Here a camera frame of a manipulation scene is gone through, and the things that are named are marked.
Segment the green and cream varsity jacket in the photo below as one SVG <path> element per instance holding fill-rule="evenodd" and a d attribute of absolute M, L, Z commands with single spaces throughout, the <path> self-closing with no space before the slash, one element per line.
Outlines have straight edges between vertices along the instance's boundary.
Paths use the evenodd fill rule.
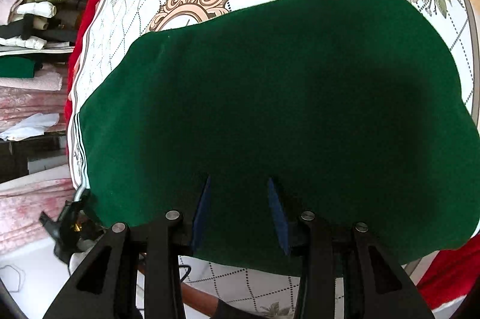
<path fill-rule="evenodd" d="M 406 0 L 275 0 L 138 38 L 80 108 L 103 226 L 196 217 L 195 254 L 296 274 L 290 228 L 365 223 L 400 263 L 479 223 L 479 133 Z"/>

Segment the shelf with folded clothes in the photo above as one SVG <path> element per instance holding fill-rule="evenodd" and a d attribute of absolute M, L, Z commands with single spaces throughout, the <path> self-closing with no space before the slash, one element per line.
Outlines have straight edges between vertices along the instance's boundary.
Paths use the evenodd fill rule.
<path fill-rule="evenodd" d="M 84 0 L 1 0 L 1 253 L 47 237 L 74 192 L 66 149 L 68 61 Z"/>

